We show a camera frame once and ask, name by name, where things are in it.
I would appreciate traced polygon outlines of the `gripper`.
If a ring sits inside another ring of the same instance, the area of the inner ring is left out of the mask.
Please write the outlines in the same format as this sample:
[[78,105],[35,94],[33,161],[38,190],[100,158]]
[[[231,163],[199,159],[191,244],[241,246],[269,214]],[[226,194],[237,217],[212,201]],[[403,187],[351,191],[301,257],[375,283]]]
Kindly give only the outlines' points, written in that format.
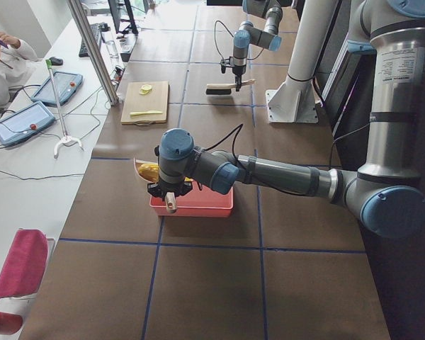
[[147,192],[155,198],[165,199],[167,193],[173,193],[176,197],[184,196],[193,189],[193,180],[186,178],[182,182],[168,183],[159,179],[157,183],[148,183]]
[[242,76],[246,73],[247,66],[246,65],[234,65],[232,67],[232,73],[234,76],[234,88],[235,91],[240,91],[242,87]]

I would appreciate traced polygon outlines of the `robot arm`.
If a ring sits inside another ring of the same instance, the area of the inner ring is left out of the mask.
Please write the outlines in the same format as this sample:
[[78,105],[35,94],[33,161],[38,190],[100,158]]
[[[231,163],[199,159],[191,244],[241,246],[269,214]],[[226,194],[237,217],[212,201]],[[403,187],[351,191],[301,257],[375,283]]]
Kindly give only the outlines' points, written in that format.
[[183,129],[167,130],[155,152],[156,198],[184,196],[192,181],[226,194],[235,182],[344,206],[382,237],[404,237],[425,222],[425,195],[414,169],[418,98],[425,72],[425,1],[353,1],[352,52],[376,54],[365,164],[356,171],[284,164],[196,146]]
[[243,1],[242,9],[250,16],[264,19],[264,27],[257,28],[251,21],[243,21],[234,33],[233,52],[229,65],[234,75],[236,91],[240,91],[242,87],[242,76],[247,69],[250,45],[271,52],[278,51],[281,45],[278,31],[283,18],[279,1]]

